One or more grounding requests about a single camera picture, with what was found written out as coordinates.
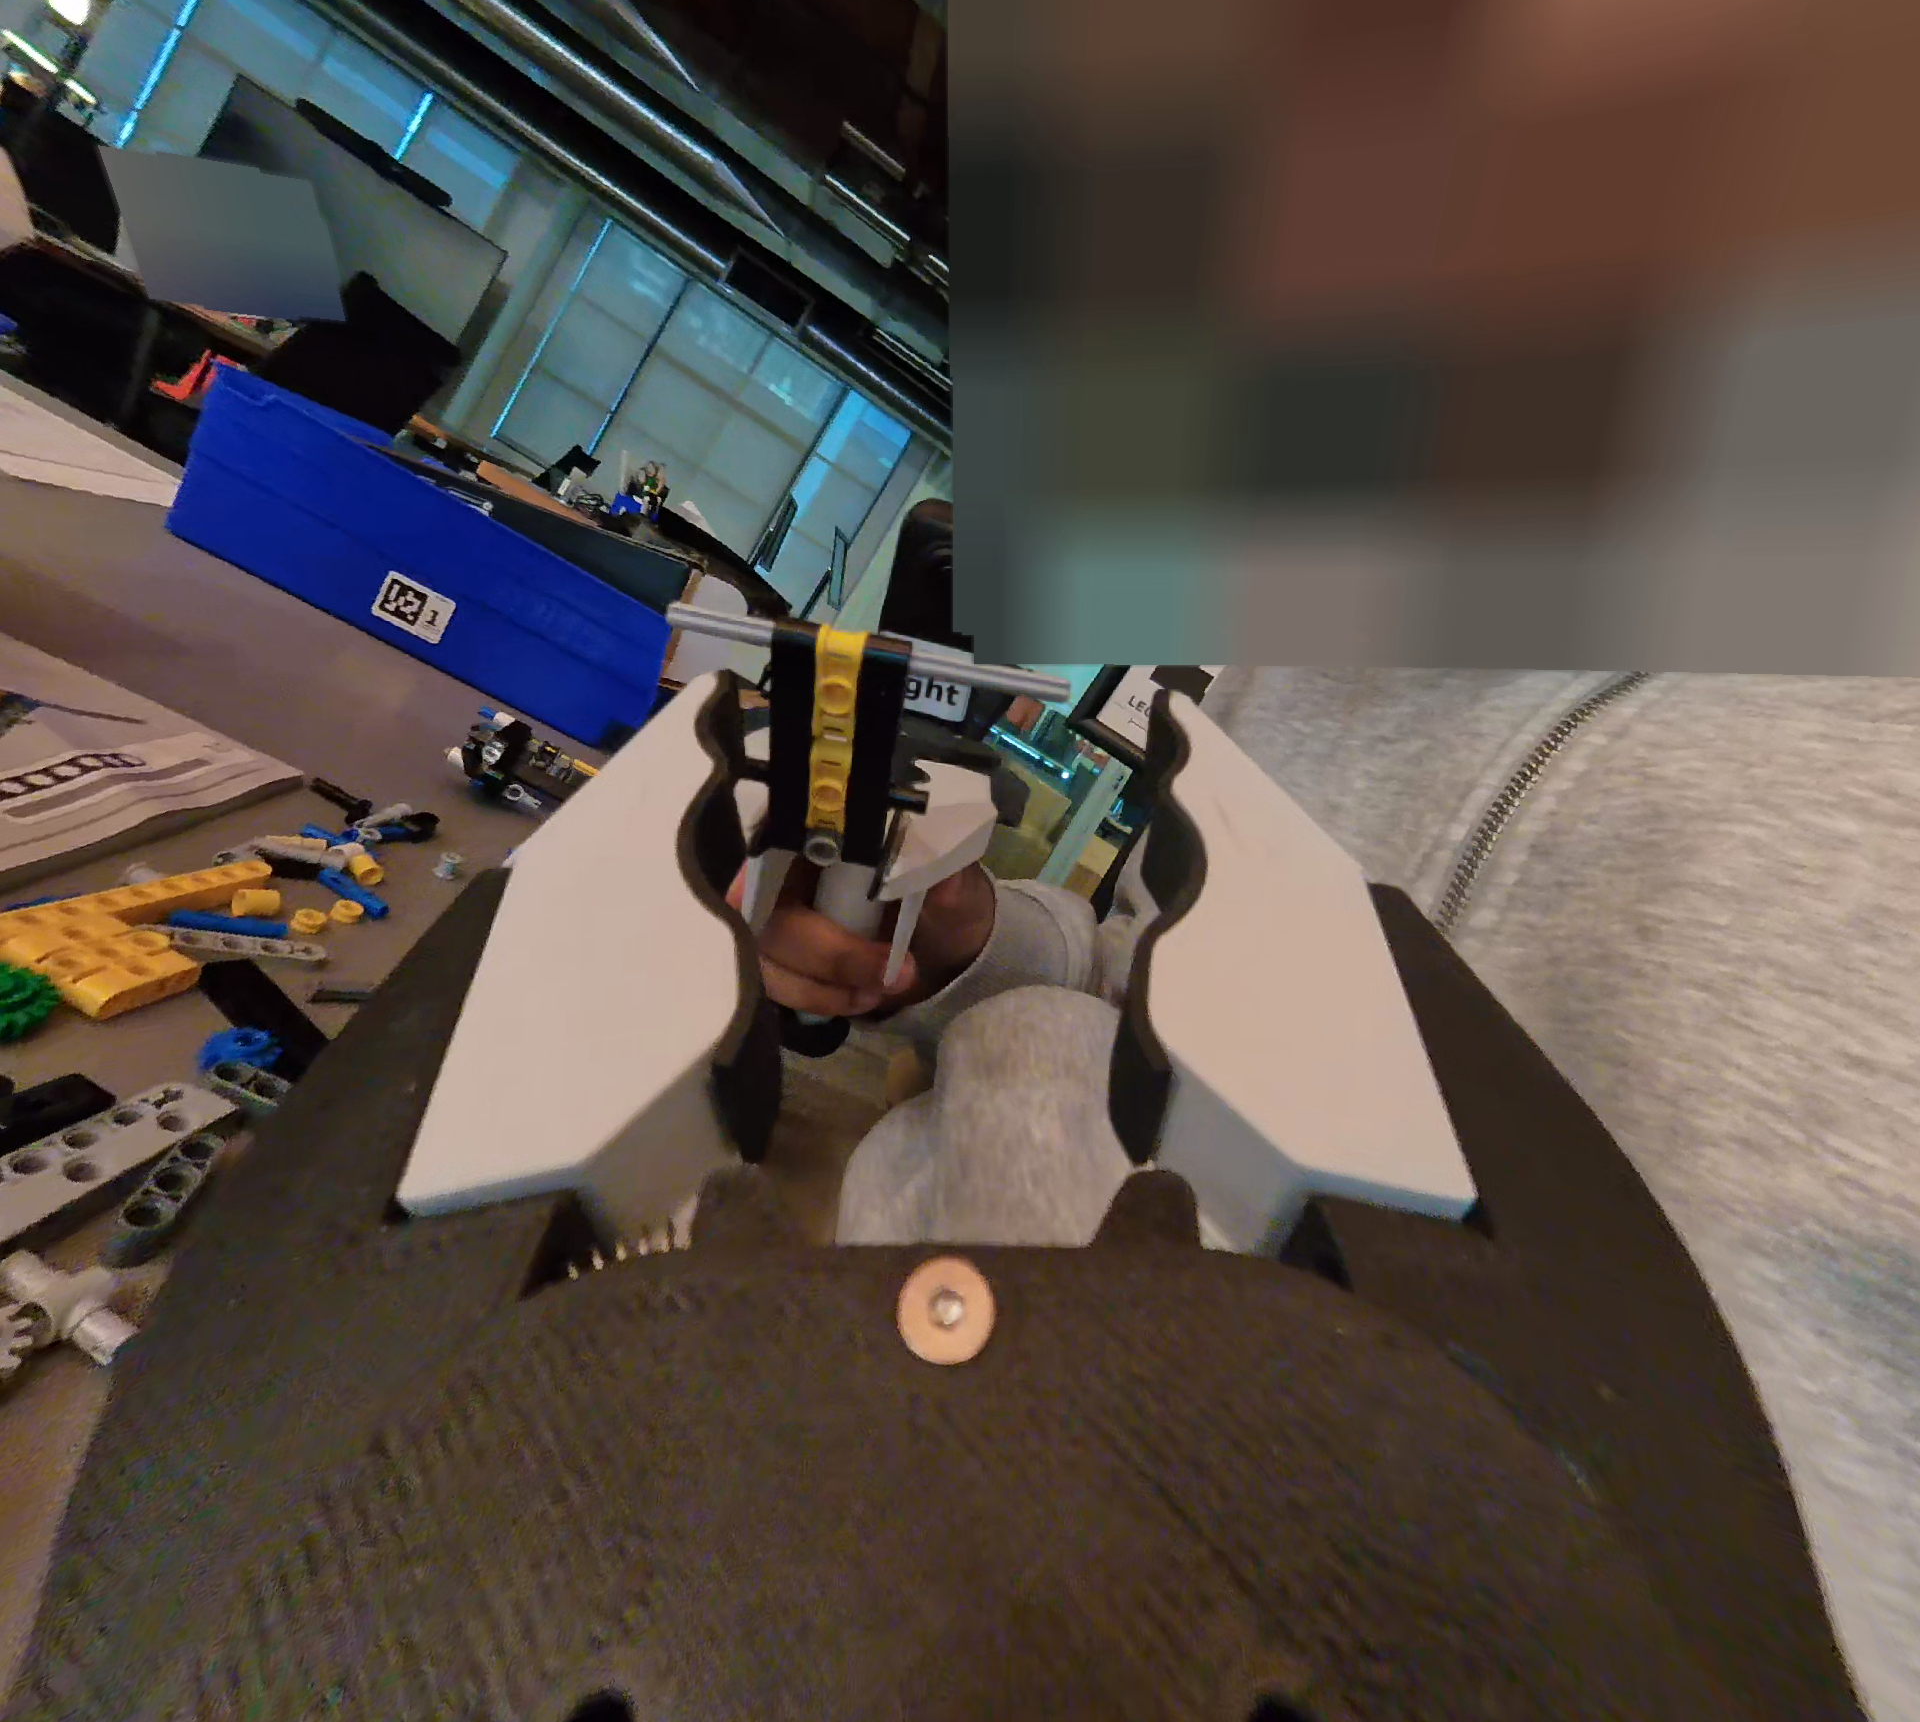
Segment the cluttered office desk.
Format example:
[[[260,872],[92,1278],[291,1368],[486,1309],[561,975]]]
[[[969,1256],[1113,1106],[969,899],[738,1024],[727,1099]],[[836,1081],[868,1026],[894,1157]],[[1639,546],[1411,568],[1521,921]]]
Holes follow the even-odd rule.
[[[678,558],[731,584],[750,615],[798,615],[798,608],[762,571],[682,510],[667,507],[656,519],[638,510],[616,513],[614,503],[593,489],[577,501],[567,501],[431,423],[411,423],[388,438],[388,445],[396,462],[406,462],[447,492],[485,507],[494,521],[516,529],[634,601],[669,602],[665,577],[647,575],[640,561],[640,552],[651,552],[658,558]]]

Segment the black yellow lego beam assembly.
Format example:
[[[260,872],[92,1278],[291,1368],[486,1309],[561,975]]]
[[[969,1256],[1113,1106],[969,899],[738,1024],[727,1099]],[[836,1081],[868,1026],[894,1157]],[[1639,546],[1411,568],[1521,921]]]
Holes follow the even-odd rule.
[[[781,621],[771,643],[767,811],[748,854],[800,854],[877,872],[901,815],[923,791],[899,786],[909,641]]]

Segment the white paper sheet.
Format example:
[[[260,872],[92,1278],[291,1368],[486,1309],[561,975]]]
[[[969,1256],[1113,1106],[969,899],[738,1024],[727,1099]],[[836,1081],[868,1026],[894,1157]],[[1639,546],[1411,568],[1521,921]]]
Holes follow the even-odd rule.
[[[183,470],[61,401],[2,380],[2,475],[112,503],[168,510]]]

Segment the large display screen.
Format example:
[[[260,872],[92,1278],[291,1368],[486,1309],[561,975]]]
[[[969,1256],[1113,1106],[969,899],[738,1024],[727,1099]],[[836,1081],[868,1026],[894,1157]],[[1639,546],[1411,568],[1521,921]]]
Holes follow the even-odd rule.
[[[340,286],[372,278],[388,301],[473,356],[509,258],[501,246],[377,172],[245,75],[233,79],[201,157],[307,183]]]

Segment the pile of loose lego pieces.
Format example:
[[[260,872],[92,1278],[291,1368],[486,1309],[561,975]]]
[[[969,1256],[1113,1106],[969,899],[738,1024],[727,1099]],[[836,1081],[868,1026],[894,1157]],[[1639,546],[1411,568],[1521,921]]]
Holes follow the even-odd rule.
[[[4,1382],[64,1344],[107,1368],[135,1336],[122,1272],[181,1236],[233,1126],[270,1119],[325,1035],[270,976],[320,972],[326,935],[391,917],[387,847],[431,847],[436,812],[371,802],[326,778],[332,823],[223,851],[205,870],[127,870],[88,895],[4,908],[4,1047],[57,1013],[104,1026],[205,995],[223,1026],[186,1082],[119,1096],[73,1070],[4,1077]]]

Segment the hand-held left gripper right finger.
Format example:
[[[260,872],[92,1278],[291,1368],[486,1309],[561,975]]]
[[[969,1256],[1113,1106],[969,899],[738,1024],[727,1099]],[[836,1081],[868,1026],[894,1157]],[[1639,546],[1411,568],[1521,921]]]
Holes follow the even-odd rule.
[[[1362,868],[1186,695],[1149,715],[1150,917],[1111,1120],[1202,1245],[1276,1256],[1311,1202],[1460,1222],[1476,1183]]]

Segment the stacked cardboard boxes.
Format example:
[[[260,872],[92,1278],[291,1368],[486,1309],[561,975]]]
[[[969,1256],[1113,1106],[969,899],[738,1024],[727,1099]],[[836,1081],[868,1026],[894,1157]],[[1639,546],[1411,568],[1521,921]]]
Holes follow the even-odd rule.
[[[1030,699],[1013,702],[988,743],[1011,815],[996,825],[985,866],[1000,882],[1041,882],[1103,913],[1136,838],[1136,772],[1083,738],[1062,711]]]

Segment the small black lego assembly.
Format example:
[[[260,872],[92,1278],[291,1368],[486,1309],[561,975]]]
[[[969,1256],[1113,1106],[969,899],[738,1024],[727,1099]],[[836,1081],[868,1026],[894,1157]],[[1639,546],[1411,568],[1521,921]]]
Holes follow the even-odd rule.
[[[478,799],[531,815],[552,812],[599,775],[527,721],[494,707],[474,712],[460,743],[447,751],[447,762]]]

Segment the blue storage bin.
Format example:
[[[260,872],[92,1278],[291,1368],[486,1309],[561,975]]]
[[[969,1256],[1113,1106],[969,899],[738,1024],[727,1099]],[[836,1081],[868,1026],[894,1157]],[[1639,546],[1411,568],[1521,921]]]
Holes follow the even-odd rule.
[[[167,529],[593,751],[656,712],[656,607],[256,375],[215,377]]]

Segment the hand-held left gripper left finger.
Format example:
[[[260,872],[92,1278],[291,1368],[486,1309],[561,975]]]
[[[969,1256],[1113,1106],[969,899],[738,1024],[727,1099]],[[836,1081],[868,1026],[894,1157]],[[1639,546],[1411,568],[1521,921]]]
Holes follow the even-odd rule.
[[[738,680],[698,679],[523,841],[396,1183],[411,1217],[569,1193],[667,1222],[765,1160],[785,1077],[728,905],[745,756]]]

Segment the person's right hand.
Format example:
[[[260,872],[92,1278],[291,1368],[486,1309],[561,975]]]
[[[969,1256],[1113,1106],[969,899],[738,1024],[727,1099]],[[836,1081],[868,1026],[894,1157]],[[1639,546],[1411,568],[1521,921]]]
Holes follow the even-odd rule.
[[[897,972],[890,944],[848,931],[813,908],[819,870],[789,870],[779,905],[758,932],[765,993],[814,1018],[884,1018],[914,1008],[961,981],[985,955],[996,926],[996,887],[972,865],[925,895]]]

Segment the lego instruction booklet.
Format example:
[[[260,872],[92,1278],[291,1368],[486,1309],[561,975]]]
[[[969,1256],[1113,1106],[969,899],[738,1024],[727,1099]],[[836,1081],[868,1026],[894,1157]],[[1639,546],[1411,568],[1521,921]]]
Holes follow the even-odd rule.
[[[301,786],[302,772],[4,634],[2,888]]]

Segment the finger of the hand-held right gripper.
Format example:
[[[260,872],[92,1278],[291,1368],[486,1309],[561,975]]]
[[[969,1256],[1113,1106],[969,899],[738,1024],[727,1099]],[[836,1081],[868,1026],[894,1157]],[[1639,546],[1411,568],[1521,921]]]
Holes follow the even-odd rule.
[[[797,870],[798,861],[797,851],[771,848],[748,856],[734,879],[734,908],[762,963],[785,959],[797,919],[804,913],[804,880]]]
[[[925,809],[901,812],[899,838],[886,844],[877,874],[877,903],[894,913],[888,982],[901,972],[929,892],[985,856],[999,821],[986,775],[920,775],[920,784]]]

